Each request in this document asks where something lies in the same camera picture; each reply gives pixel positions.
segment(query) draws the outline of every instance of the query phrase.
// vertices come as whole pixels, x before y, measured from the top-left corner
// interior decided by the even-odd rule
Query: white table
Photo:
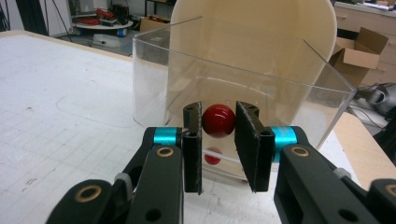
[[[132,117],[132,59],[9,32],[0,34],[0,68],[0,223],[43,223],[78,182],[112,183],[140,146],[144,129]],[[355,170],[364,188],[374,178],[396,178],[359,124],[341,117],[320,152]],[[204,176],[201,196],[185,194],[186,223],[280,222],[276,172],[269,192],[257,194],[239,180]]]

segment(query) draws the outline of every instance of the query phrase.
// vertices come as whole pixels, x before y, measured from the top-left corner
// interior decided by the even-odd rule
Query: floor
[[[125,56],[132,55],[132,40],[134,35],[138,34],[137,31],[134,31],[132,29],[127,30],[127,35],[125,37],[118,37],[116,31],[103,33],[103,31],[79,30],[78,32],[79,35],[64,35],[58,38],[65,41],[71,41],[76,44],[88,46],[95,49],[102,49]],[[99,43],[93,41],[95,35],[97,35],[96,37],[99,37],[99,35],[103,35],[100,36],[101,38],[95,38],[100,40]],[[117,42],[117,44],[115,45],[117,45],[118,47],[113,47],[114,42]]]

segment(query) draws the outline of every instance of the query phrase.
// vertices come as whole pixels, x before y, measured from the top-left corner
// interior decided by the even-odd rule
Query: cable
[[[8,2],[7,2],[7,0],[6,0],[6,10],[7,10],[8,30],[11,30],[11,24],[9,23],[9,11],[8,11]]]
[[[100,23],[99,19],[97,18],[81,18],[78,19],[78,22],[84,25],[98,25]]]
[[[61,21],[62,21],[62,23],[64,24],[64,19],[62,18],[61,12],[59,11],[58,7],[56,6],[55,1],[52,0],[52,3],[53,3],[53,5],[55,6],[56,10],[58,11],[59,18],[61,18]],[[64,29],[66,30],[67,37],[69,37],[70,42],[73,43],[73,40],[72,40],[72,38],[70,37],[69,32],[67,31],[66,24],[64,24]]]
[[[46,9],[47,33],[50,36],[50,24],[49,24],[49,13],[47,11],[47,0],[44,0],[44,9]]]
[[[0,31],[9,31],[8,25],[9,25],[9,21],[6,18],[3,7],[1,6],[0,3]]]
[[[358,111],[360,111],[361,113],[363,113],[366,117],[367,117],[367,119],[369,119],[376,127],[378,127],[378,128],[380,128],[380,129],[384,129],[385,127],[380,127],[378,124],[376,124],[371,118],[370,118],[370,116],[368,115],[368,114],[366,114],[363,110],[360,110],[360,109],[358,109],[358,108],[353,108],[353,107],[348,107],[349,109],[352,109],[352,110],[358,110]]]

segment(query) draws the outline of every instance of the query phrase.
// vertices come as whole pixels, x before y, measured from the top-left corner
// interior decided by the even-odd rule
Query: red object
[[[221,151],[216,148],[216,147],[210,147],[207,150],[213,151],[213,152],[217,152],[219,154],[221,154]],[[221,161],[221,159],[214,157],[214,156],[209,156],[205,154],[205,161],[209,164],[209,165],[217,165],[219,164],[219,162]]]
[[[227,105],[212,105],[202,116],[202,126],[214,138],[225,137],[233,132],[235,114]]]

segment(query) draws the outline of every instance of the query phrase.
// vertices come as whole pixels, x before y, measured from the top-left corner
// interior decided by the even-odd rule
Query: drawer
[[[379,15],[351,10],[342,7],[334,7],[337,26],[339,29],[358,32],[361,27],[375,31],[376,20]]]
[[[396,35],[385,35],[389,38],[388,44],[384,47],[384,50],[379,56],[379,61],[383,63],[396,64]]]
[[[379,15],[375,31],[387,35],[396,35],[396,17]]]
[[[372,69],[364,80],[361,86],[371,86],[375,83],[396,83],[396,65],[390,63],[380,62],[377,69]]]

